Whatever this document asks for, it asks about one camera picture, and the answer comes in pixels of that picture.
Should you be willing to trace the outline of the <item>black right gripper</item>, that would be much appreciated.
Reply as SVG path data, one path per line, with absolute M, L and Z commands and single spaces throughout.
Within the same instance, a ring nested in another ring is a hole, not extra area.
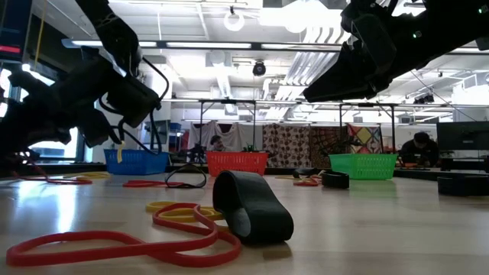
M 419 14 L 393 12 L 397 2 L 352 1 L 341 12 L 341 26 L 354 41 L 344 42 L 336 62 L 304 91 L 307 102 L 363 99 L 382 90 L 382 82 L 424 67 L 429 49 L 431 1 L 415 1 Z

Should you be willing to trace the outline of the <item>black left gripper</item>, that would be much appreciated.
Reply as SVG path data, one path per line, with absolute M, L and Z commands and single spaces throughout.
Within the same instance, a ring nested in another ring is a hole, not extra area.
M 83 61 L 65 79 L 50 86 L 26 71 L 14 71 L 8 77 L 11 85 L 28 95 L 22 102 L 7 101 L 8 109 L 1 119 L 1 159 L 22 152 L 26 157 L 33 153 L 37 160 L 40 154 L 30 149 L 31 145 L 43 141 L 68 144 L 72 128 L 79 129 L 90 147 L 109 138 L 121 144 L 104 114 L 94 108 L 94 102 L 119 77 L 103 57 Z

